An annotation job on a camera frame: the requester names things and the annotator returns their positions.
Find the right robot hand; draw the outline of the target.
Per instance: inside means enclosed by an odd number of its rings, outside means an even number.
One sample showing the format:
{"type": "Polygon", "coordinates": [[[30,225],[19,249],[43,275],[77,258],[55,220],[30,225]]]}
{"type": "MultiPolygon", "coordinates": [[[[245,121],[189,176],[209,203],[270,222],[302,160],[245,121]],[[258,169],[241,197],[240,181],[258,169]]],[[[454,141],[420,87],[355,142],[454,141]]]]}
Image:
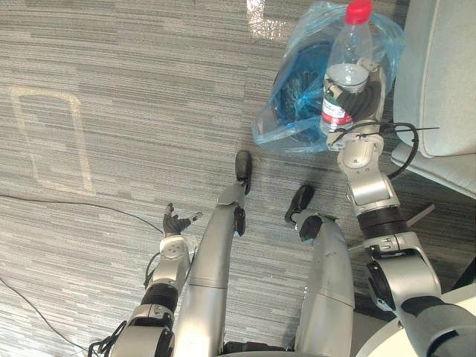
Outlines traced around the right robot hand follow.
{"type": "Polygon", "coordinates": [[[375,115],[382,110],[384,97],[385,74],[377,62],[368,58],[330,62],[324,76],[321,131],[328,135],[349,129],[375,115]]]}

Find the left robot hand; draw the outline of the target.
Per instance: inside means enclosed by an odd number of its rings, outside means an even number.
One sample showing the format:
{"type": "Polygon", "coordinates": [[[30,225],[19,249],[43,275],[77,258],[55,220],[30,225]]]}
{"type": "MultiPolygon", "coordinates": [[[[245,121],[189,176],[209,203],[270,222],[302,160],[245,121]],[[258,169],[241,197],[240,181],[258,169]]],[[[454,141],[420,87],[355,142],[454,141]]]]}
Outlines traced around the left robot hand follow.
{"type": "Polygon", "coordinates": [[[174,211],[175,208],[172,202],[164,210],[163,231],[166,238],[180,236],[182,231],[203,217],[202,212],[196,212],[191,217],[180,218],[178,214],[174,214],[174,211]]]}

